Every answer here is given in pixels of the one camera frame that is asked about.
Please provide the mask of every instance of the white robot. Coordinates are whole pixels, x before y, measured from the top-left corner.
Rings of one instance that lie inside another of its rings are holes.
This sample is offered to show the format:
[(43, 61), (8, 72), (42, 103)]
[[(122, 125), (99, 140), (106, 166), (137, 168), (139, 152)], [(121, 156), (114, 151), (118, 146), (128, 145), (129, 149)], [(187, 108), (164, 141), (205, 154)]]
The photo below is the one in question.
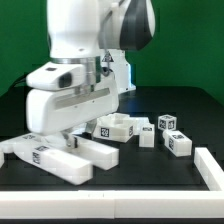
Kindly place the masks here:
[(47, 21), (51, 62), (27, 77), (32, 134), (14, 139), (12, 148), (26, 162), (81, 184), (92, 177), (91, 164), (118, 164), (118, 150), (69, 132), (118, 108), (115, 75), (109, 61), (101, 68), (101, 49), (143, 48), (155, 31), (154, 12), (150, 0), (48, 0)]

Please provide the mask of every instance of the white block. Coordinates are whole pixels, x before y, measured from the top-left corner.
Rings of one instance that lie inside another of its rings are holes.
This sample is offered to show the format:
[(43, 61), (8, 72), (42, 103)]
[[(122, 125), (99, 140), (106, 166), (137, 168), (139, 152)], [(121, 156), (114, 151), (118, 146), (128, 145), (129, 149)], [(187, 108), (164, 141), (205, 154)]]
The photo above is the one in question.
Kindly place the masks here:
[(93, 165), (104, 170), (118, 165), (119, 149), (78, 136), (76, 138), (78, 140), (78, 148), (72, 150), (75, 155), (91, 161)]
[(211, 191), (224, 191), (224, 173), (207, 148), (195, 148), (194, 163)]
[(2, 148), (4, 153), (13, 153), (13, 144), (16, 142), (24, 141), (24, 140), (30, 140), (33, 139), (35, 141), (41, 141), (41, 137), (39, 135), (29, 133), (26, 135), (21, 135), (16, 138), (11, 138), (5, 141), (0, 142), (0, 147)]
[(4, 153), (3, 153), (3, 150), (0, 148), (0, 168), (2, 167), (4, 162), (5, 162)]
[(154, 147), (155, 125), (145, 124), (139, 135), (139, 147)]
[(180, 131), (165, 130), (163, 132), (163, 138), (165, 139), (165, 146), (175, 156), (191, 155), (192, 141)]
[(177, 118), (171, 115), (163, 115), (158, 119), (158, 129), (160, 130), (176, 130)]
[(115, 218), (221, 218), (224, 192), (117, 191)]
[(72, 184), (82, 184), (92, 178), (92, 164), (89, 161), (43, 143), (24, 140), (15, 143), (13, 149), (14, 153), (25, 162)]
[(134, 135), (139, 135), (142, 126), (150, 123), (147, 117), (130, 117), (134, 121)]
[(127, 142), (134, 134), (134, 121), (129, 115), (110, 114), (97, 119), (93, 137)]
[(113, 191), (79, 191), (77, 218), (114, 219)]

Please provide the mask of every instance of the white plastic piece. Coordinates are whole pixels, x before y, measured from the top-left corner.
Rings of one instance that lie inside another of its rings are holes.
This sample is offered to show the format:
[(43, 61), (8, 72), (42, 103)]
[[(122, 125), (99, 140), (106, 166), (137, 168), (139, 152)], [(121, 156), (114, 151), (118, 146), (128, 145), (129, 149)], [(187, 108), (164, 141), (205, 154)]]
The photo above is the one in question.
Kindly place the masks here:
[(54, 149), (41, 142), (24, 140), (13, 145), (14, 153), (22, 160), (50, 172), (72, 184), (82, 184), (92, 178), (92, 164)]
[(177, 157), (190, 156), (192, 149), (192, 141), (182, 134), (180, 131), (163, 132), (165, 146)]
[(4, 159), (4, 153), (2, 148), (0, 148), (0, 168), (2, 167), (2, 165), (4, 164), (5, 159)]
[(73, 89), (56, 92), (33, 89), (27, 97), (27, 125), (31, 132), (51, 135), (93, 120), (118, 108), (114, 75), (102, 77), (95, 91), (75, 96)]
[(176, 130), (177, 118), (171, 115), (159, 116), (158, 129), (160, 130)]
[(116, 218), (224, 218), (224, 192), (120, 191)]
[(0, 219), (224, 218), (224, 192), (0, 192), (0, 209)]
[(114, 219), (113, 191), (79, 191), (78, 192), (78, 219)]
[(78, 148), (72, 152), (82, 157), (101, 169), (108, 170), (118, 165), (119, 149), (103, 145), (91, 140), (76, 136)]
[(134, 121), (134, 135), (140, 135), (142, 127), (150, 123), (147, 117), (130, 117), (130, 119)]
[[(83, 84), (85, 82), (85, 75), (86, 69), (84, 65), (48, 62), (28, 75), (27, 84), (36, 89), (56, 91)], [(70, 83), (65, 83), (64, 80), (66, 79), (69, 79)]]
[(139, 147), (153, 148), (154, 139), (155, 139), (155, 125), (148, 123), (142, 126), (139, 135)]
[(11, 138), (5, 141), (0, 142), (0, 147), (3, 150), (4, 153), (13, 153), (13, 145), (14, 143), (20, 142), (20, 141), (24, 141), (24, 140), (34, 140), (37, 142), (41, 141), (41, 137), (39, 135), (33, 134), (33, 133), (29, 133), (26, 135), (22, 135), (16, 138)]
[(93, 137), (127, 142), (134, 134), (134, 121), (129, 115), (110, 114), (97, 119)]
[(194, 163), (210, 191), (224, 191), (224, 173), (207, 148), (195, 148)]

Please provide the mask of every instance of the white rectangular block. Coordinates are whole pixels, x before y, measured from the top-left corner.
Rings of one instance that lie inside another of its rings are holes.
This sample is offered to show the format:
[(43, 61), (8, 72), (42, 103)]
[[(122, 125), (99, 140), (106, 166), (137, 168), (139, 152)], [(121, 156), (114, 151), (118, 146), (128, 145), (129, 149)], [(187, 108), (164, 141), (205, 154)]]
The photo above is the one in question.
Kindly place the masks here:
[(194, 163), (211, 191), (224, 191), (224, 173), (207, 148), (195, 148)]
[(155, 125), (145, 124), (139, 134), (139, 147), (154, 147)]
[(134, 135), (139, 135), (142, 126), (149, 123), (148, 117), (130, 117), (134, 121)]
[(192, 141), (180, 131), (165, 130), (163, 132), (163, 137), (165, 139), (165, 146), (175, 156), (191, 155)]
[(114, 219), (113, 191), (79, 191), (77, 218)]
[(13, 150), (25, 162), (72, 184), (82, 184), (93, 176), (92, 164), (89, 161), (34, 140), (17, 142)]
[(72, 150), (75, 155), (91, 161), (94, 166), (104, 170), (118, 165), (119, 149), (78, 136), (76, 138), (78, 140), (78, 148)]

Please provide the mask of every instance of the black table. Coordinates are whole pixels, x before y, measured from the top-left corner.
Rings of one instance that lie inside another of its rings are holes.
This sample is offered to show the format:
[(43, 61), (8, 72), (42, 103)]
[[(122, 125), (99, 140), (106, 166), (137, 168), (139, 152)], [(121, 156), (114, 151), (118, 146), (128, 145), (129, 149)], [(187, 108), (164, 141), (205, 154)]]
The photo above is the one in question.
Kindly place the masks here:
[[(2, 140), (28, 132), (25, 125), (26, 94), (27, 91), (19, 87), (0, 99), (1, 105), (3, 103), (11, 105), (5, 106), (8, 109), (0, 109), (0, 114), (4, 117), (1, 118), (3, 128), (0, 129)], [(194, 148), (207, 147), (223, 167), (224, 107), (221, 104), (199, 88), (138, 87), (136, 91), (120, 96), (118, 112), (130, 114), (132, 117), (148, 117), (150, 123), (156, 125), (155, 147), (139, 148), (138, 136), (133, 136), (125, 144), (95, 139), (119, 148), (120, 163), (109, 171), (94, 167), (94, 178), (80, 186), (71, 185), (33, 167), (19, 160), (14, 154), (5, 155), (5, 164), (0, 169), (0, 191), (208, 190), (193, 163)], [(164, 114), (177, 117), (177, 130), (193, 141), (192, 156), (177, 158), (164, 146), (162, 131), (157, 129), (158, 116)], [(65, 223), (100, 223), (99, 220), (82, 221), (67, 220)], [(180, 220), (150, 221), (180, 222)], [(183, 223), (193, 221), (181, 220)], [(206, 223), (211, 220), (197, 220), (197, 223), (200, 221)], [(217, 219), (212, 222), (222, 223), (222, 221)], [(104, 220), (104, 222), (136, 223), (136, 220)]]

